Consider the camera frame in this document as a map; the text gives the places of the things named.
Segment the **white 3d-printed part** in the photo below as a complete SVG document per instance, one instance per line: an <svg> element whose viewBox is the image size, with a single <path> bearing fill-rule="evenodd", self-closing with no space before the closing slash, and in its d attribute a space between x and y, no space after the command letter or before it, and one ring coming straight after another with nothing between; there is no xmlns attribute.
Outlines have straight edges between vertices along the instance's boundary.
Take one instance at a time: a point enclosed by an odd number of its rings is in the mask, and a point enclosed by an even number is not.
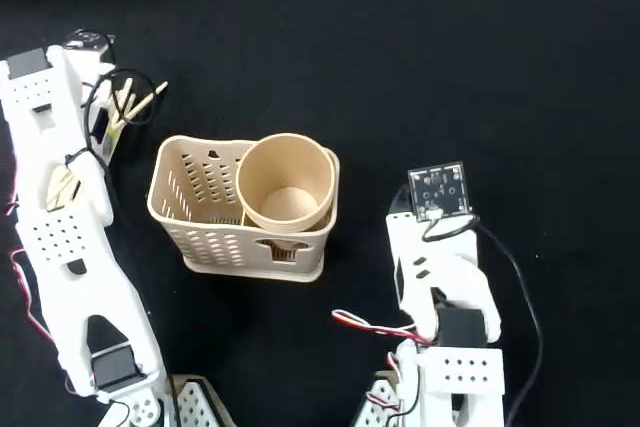
<svg viewBox="0 0 640 427"><path fill-rule="evenodd" d="M418 364L428 372L425 392L504 395L500 349L431 347Z"/></svg>
<svg viewBox="0 0 640 427"><path fill-rule="evenodd" d="M182 427L220 427L198 382L187 382L178 396Z"/></svg>
<svg viewBox="0 0 640 427"><path fill-rule="evenodd" d="M369 392L389 403L395 404L398 402L398 396L388 380L376 380L369 389ZM395 412L393 409L383 409L379 405L365 400L353 427L387 427L388 417ZM397 427L397 422L397 419L392 419L389 427Z"/></svg>

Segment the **beige basket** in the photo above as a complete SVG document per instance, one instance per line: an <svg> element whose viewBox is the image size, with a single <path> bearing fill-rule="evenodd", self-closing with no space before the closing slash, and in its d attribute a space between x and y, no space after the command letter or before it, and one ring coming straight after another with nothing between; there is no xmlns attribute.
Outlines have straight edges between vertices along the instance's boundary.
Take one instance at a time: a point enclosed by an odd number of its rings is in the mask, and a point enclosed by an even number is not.
<svg viewBox="0 0 640 427"><path fill-rule="evenodd" d="M311 282L322 273L324 245L336 222L338 158L327 149L336 188L325 218L306 232L272 233L243 215L236 193L236 169L253 144L168 138L158 151L147 208L195 272Z"/></svg>

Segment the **cardboard cup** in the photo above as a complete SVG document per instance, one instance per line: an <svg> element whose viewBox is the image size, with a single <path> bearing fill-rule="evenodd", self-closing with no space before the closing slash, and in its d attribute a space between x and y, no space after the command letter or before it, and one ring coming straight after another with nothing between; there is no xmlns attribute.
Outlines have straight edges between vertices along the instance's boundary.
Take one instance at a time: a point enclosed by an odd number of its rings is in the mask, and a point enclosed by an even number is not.
<svg viewBox="0 0 640 427"><path fill-rule="evenodd" d="M276 134L256 142L242 157L236 190L258 226L269 232L303 232L329 210L335 175L320 144L303 135Z"/></svg>

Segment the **black fabric surface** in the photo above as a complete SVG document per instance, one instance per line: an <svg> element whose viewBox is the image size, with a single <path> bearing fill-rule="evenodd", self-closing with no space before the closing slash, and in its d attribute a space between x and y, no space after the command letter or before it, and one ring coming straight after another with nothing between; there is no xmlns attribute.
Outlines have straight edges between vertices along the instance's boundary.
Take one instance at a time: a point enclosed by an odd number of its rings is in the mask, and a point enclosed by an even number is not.
<svg viewBox="0 0 640 427"><path fill-rule="evenodd" d="M170 87L125 134L109 229L169 368L206 375L239 426L347 426L394 339L336 324L398 312L384 216L409 168L463 160L472 204L520 260L547 341L527 426L632 426L638 391L638 0L0 0L2 58L75 28ZM172 134L308 134L342 163L325 272L293 284L196 275L146 211ZM2 127L3 193L12 173ZM17 242L2 219L1 247ZM508 404L535 354L511 266L480 237L503 320ZM0 268L3 425L96 425Z"/></svg>

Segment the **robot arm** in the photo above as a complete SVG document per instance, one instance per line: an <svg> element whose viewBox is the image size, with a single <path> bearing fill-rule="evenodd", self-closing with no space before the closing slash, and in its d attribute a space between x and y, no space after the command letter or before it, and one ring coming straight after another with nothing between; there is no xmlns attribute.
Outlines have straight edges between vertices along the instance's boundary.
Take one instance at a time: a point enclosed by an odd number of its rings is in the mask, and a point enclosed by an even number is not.
<svg viewBox="0 0 640 427"><path fill-rule="evenodd" d="M377 381L395 411L368 400L357 427L504 426L502 351L487 347L501 321L463 175L461 164L411 171L386 218L398 305L426 342L403 341L395 378Z"/></svg>
<svg viewBox="0 0 640 427"><path fill-rule="evenodd" d="M105 173L85 149L82 109L89 107L83 106L83 82L95 84L113 68L95 54L52 46L0 62L0 99L17 163L16 229L38 280L60 365L76 393L104 403L118 399L130 409L146 405L136 425L150 426L161 415L158 399L166 400L166 372L138 293L104 231L113 220ZM91 108L108 110L108 81L97 94ZM91 141L97 149L96 139ZM69 156L75 156L71 163ZM65 164L82 192L50 209L51 175ZM86 337L92 315L106 318L127 342L91 353ZM168 416L171 402L164 406Z"/></svg>

